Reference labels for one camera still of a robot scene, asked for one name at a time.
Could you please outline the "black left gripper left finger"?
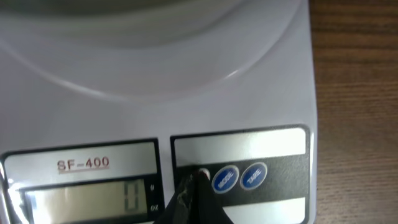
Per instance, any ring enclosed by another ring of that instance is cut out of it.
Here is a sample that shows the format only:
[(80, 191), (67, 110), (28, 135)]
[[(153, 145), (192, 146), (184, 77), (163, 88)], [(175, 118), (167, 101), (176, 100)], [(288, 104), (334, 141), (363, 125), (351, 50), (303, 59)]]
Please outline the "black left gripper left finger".
[(195, 178), (190, 174), (182, 179), (161, 216), (154, 224), (189, 224), (195, 191)]

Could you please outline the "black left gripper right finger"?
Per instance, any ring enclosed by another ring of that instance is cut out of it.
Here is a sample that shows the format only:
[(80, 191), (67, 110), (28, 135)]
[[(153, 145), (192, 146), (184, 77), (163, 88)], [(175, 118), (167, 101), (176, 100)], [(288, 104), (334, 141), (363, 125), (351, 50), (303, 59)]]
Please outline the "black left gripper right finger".
[(190, 209), (190, 223), (233, 224), (216, 198), (207, 175), (194, 174), (194, 193)]

